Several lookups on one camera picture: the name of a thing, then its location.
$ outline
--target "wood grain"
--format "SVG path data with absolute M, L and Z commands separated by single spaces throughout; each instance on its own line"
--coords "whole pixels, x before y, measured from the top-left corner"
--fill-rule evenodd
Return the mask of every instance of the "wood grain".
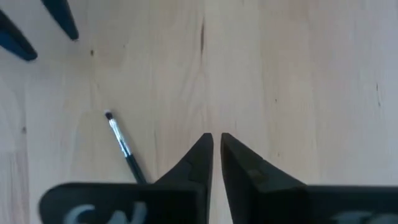
M 215 139 L 210 223 L 231 223 L 220 135 L 311 184 L 396 185 L 396 0 L 69 0 L 71 42 L 40 1 L 0 7 L 39 53 L 0 49 L 0 223 L 40 223 L 69 181 L 149 180 Z

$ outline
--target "dark blue object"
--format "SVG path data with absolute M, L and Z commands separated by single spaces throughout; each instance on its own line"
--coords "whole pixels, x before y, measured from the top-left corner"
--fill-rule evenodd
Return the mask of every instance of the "dark blue object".
M 31 44 L 2 10 L 0 10 L 0 45 L 26 61 L 37 58 L 37 53 Z
M 79 33 L 67 0 L 42 0 L 42 2 L 69 38 L 71 38 L 71 40 L 77 40 L 79 38 Z

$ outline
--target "paintbrush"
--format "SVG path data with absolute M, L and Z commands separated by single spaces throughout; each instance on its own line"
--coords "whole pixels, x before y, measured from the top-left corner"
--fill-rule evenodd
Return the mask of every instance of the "paintbrush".
M 123 152 L 124 157 L 126 158 L 127 164 L 129 164 L 131 172 L 133 173 L 134 177 L 136 178 L 137 183 L 138 184 L 146 184 L 147 181 L 145 179 L 145 176 L 142 173 L 142 171 L 137 163 L 136 158 L 131 153 L 130 148 L 127 145 L 126 140 L 124 139 L 124 136 L 123 136 L 122 132 L 120 131 L 118 123 L 116 122 L 112 112 L 110 110 L 106 110 L 105 116 L 109 121 L 109 125 L 111 126 L 113 133 L 116 136 L 116 139 L 118 140 L 120 150 Z

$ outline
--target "white logo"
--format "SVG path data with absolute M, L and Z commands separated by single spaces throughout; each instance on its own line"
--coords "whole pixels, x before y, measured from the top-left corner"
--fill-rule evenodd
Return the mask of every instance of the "white logo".
M 78 217 L 83 212 L 95 210 L 94 205 L 79 205 L 70 210 L 63 219 L 63 224 L 84 224 L 78 222 Z M 143 224 L 147 215 L 147 206 L 144 202 L 134 203 L 131 222 L 129 223 L 126 214 L 116 210 L 107 224 Z

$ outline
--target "light wood surface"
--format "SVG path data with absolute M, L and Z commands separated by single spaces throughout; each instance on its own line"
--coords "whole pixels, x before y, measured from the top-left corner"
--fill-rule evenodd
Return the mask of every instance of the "light wood surface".
M 39 53 L 0 49 L 0 223 L 39 223 L 59 183 L 134 182 L 108 108 L 151 181 L 213 133 L 210 223 L 231 223 L 222 132 L 309 184 L 398 184 L 397 1 L 69 3 L 78 42 L 0 0 Z

